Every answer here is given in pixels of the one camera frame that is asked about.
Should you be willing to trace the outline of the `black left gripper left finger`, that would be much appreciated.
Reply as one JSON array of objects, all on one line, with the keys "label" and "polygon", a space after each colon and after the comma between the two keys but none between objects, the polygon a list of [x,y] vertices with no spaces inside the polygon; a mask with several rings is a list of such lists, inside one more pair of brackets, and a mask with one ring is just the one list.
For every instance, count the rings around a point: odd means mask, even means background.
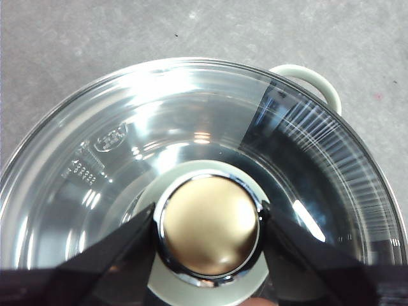
[{"label": "black left gripper left finger", "polygon": [[53,268],[1,270],[1,305],[111,305],[143,301],[156,254],[155,205]]}]

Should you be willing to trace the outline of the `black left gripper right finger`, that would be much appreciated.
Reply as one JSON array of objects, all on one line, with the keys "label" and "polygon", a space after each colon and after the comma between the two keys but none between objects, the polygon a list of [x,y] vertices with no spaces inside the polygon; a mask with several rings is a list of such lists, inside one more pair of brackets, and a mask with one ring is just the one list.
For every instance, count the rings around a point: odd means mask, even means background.
[{"label": "black left gripper right finger", "polygon": [[260,216],[279,305],[407,305],[407,266],[366,265],[272,207]]}]

